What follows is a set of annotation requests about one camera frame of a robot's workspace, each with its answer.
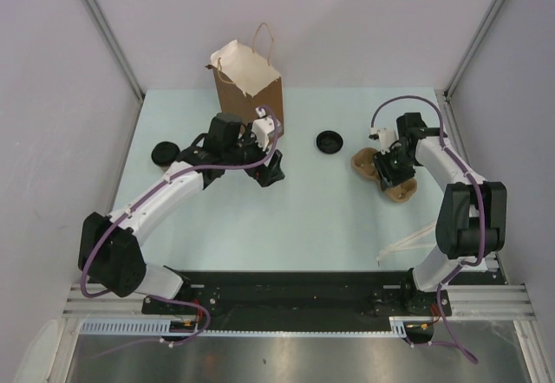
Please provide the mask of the black plastic cup lid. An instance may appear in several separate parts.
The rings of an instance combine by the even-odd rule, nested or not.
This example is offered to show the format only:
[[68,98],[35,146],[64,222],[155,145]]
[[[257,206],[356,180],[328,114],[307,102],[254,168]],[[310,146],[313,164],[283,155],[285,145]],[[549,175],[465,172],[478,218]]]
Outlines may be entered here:
[[317,149],[325,154],[335,154],[343,148],[343,137],[332,130],[324,130],[316,137]]

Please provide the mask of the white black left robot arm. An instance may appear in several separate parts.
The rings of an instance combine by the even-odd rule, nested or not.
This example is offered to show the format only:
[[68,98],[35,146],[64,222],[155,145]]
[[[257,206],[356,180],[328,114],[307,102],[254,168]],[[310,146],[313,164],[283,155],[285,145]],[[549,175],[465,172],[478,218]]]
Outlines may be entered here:
[[218,113],[208,130],[177,151],[161,178],[127,206],[107,215],[93,212],[82,225],[78,268],[87,298],[87,280],[103,286],[98,296],[120,298],[133,293],[160,299],[175,314],[190,307],[186,279],[167,266],[147,263],[141,247],[156,227],[178,206],[204,191],[229,171],[243,171],[260,186],[284,179],[278,136],[282,125],[267,106],[256,119],[243,123],[235,114]]

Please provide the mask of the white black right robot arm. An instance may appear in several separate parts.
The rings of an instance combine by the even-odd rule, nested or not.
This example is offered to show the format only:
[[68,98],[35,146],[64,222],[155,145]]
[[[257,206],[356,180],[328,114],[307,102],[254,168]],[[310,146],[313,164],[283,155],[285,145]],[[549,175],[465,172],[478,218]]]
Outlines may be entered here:
[[444,127],[428,127],[419,113],[406,113],[397,128],[371,127],[380,151],[373,162],[381,188],[407,181],[421,167],[443,192],[434,227],[435,247],[413,268],[414,285],[400,293],[402,308],[419,315],[431,304],[430,291],[449,283],[464,267],[478,267],[500,250],[506,236],[507,189],[488,181],[454,151]]

